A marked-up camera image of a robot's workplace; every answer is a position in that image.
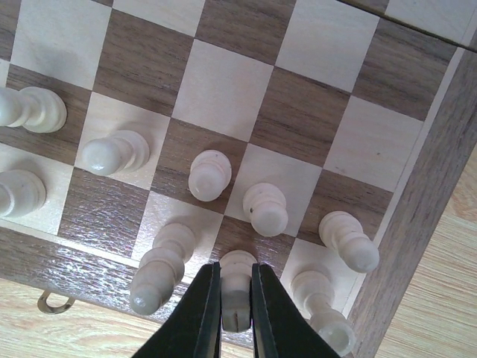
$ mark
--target wooden floor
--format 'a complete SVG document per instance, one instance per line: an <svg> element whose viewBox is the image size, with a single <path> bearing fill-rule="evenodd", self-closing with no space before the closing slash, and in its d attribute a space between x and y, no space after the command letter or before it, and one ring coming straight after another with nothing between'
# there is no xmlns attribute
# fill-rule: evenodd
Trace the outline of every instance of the wooden floor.
<svg viewBox="0 0 477 358"><path fill-rule="evenodd" d="M443 214L379 349L379 358L474 357L477 352L477 150ZM7 357L130 357L157 324L83 302L37 309L41 291L0 280L0 347ZM62 298L51 297L52 304ZM222 357L251 357L223 344Z"/></svg>

